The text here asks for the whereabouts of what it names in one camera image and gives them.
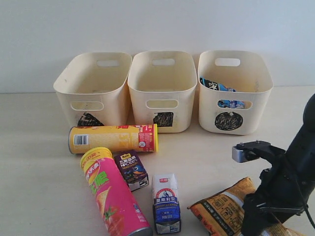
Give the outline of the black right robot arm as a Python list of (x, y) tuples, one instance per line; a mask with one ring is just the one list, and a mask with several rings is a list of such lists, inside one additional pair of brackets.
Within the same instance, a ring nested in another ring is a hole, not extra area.
[(264, 141), (239, 143), (232, 148), (232, 158), (240, 163), (262, 158), (272, 165), (261, 172), (257, 190), (244, 198), (242, 235), (258, 236), (268, 227), (284, 223), (303, 212), (311, 225), (315, 224), (307, 205), (315, 189), (313, 96), (305, 106), (303, 125), (287, 150)]

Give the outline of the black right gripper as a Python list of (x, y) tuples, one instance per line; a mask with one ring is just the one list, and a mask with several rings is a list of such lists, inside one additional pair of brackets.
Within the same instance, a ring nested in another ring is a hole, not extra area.
[(286, 156), (270, 155), (267, 160), (272, 167), (261, 172), (260, 186), (244, 199), (241, 227), (244, 236), (258, 236), (268, 227), (308, 212), (307, 188)]

